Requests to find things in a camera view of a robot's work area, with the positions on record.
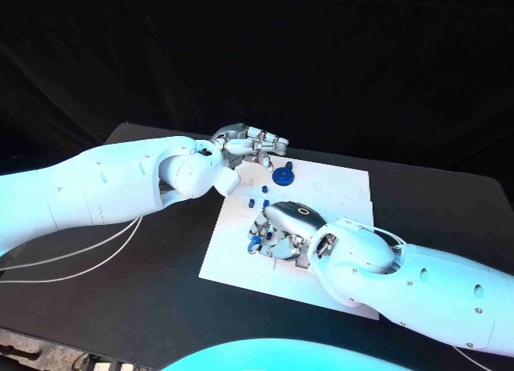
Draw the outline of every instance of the small blue object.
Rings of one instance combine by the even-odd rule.
[[[277,168],[271,175],[273,182],[280,186],[289,186],[293,182],[291,163],[287,162],[283,168]]]
[[[252,252],[254,252],[254,251],[252,251],[252,246],[254,246],[254,245],[258,245],[258,244],[260,244],[260,241],[261,241],[260,237],[258,237],[258,236],[252,236],[252,238],[251,238],[251,242],[250,242],[248,245],[247,245],[247,252],[248,252],[248,253],[252,253]]]

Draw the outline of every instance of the white paper sheet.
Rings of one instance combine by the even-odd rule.
[[[209,240],[199,277],[281,298],[335,309],[362,317],[379,319],[378,312],[362,305],[349,308],[326,294],[320,282],[294,262],[273,260],[247,253],[247,231],[261,212],[264,199],[304,203],[326,220],[338,216],[374,225],[369,201],[368,172],[330,165],[271,156],[273,165],[293,164],[294,181],[278,186],[271,174],[254,164],[237,167],[241,184],[225,198]]]

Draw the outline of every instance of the white cable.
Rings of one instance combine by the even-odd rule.
[[[400,245],[404,245],[404,244],[405,244],[404,240],[403,240],[400,237],[397,237],[397,236],[395,236],[391,232],[388,232],[387,230],[379,229],[377,226],[369,226],[368,224],[362,224],[362,223],[359,223],[359,222],[356,222],[355,220],[351,220],[351,219],[348,219],[348,218],[343,218],[343,219],[348,220],[348,222],[351,222],[351,223],[353,223],[353,224],[362,226],[366,230],[378,230],[381,233],[388,234],[388,236],[391,236],[391,237],[395,239],[395,241],[398,242]]]
[[[120,246],[120,248],[117,249],[117,251],[94,266],[91,267],[89,269],[85,269],[85,271],[76,273],[76,274],[72,274],[71,276],[66,276],[66,277],[61,277],[61,278],[53,278],[50,280],[37,280],[37,281],[14,281],[14,280],[1,280],[0,281],[0,284],[45,284],[48,282],[58,282],[58,281],[63,281],[69,278],[74,278],[74,277],[78,277],[81,276],[82,274],[91,272],[95,268],[98,268],[115,255],[117,253],[123,250],[123,247],[125,246],[125,244],[128,243],[134,233],[136,233],[136,230],[137,230],[137,227],[140,226],[140,223],[141,223],[141,217],[137,219],[137,224],[136,224],[136,227],[134,227],[134,230],[131,231],[131,234],[128,236],[128,238],[125,239],[125,242],[123,243],[123,245]]]
[[[486,371],[492,371],[491,369],[488,369],[482,364],[479,364],[460,350],[459,348],[456,348],[453,346],[453,349],[460,353],[460,355],[478,366],[480,367],[482,369],[485,369]]]
[[[11,269],[17,269],[17,268],[24,268],[24,267],[33,267],[35,265],[39,265],[39,264],[46,264],[46,263],[50,263],[52,261],[56,261],[59,259],[65,259],[66,257],[71,257],[72,255],[76,255],[76,254],[81,254],[81,253],[85,253],[88,250],[94,249],[95,247],[98,247],[100,245],[104,245],[107,242],[110,242],[115,237],[118,237],[125,231],[127,229],[134,225],[134,223],[137,222],[137,219],[134,219],[131,221],[131,223],[124,227],[124,229],[115,233],[110,238],[107,238],[104,241],[101,241],[100,243],[95,243],[92,246],[87,247],[85,249],[81,249],[78,251],[75,251],[74,253],[69,253],[66,255],[61,255],[59,257],[53,257],[50,259],[46,259],[46,260],[42,260],[42,261],[37,261],[36,263],[26,263],[26,264],[19,264],[19,265],[11,265],[10,267],[4,267],[4,268],[0,268],[0,271],[9,271]]]

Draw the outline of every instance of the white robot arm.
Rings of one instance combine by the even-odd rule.
[[[368,305],[449,345],[514,357],[514,276],[385,232],[390,246],[372,229],[278,202],[251,225],[247,251],[289,261],[306,250],[309,273],[340,304]]]
[[[104,145],[62,163],[0,176],[0,255],[30,239],[71,228],[121,223],[203,195],[228,196],[241,160],[273,169],[267,152],[287,140],[229,125],[208,141],[167,137]]]

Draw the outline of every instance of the black curtain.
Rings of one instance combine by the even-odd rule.
[[[125,121],[203,134],[244,122],[296,148],[493,176],[514,202],[514,8],[0,4],[0,172]]]

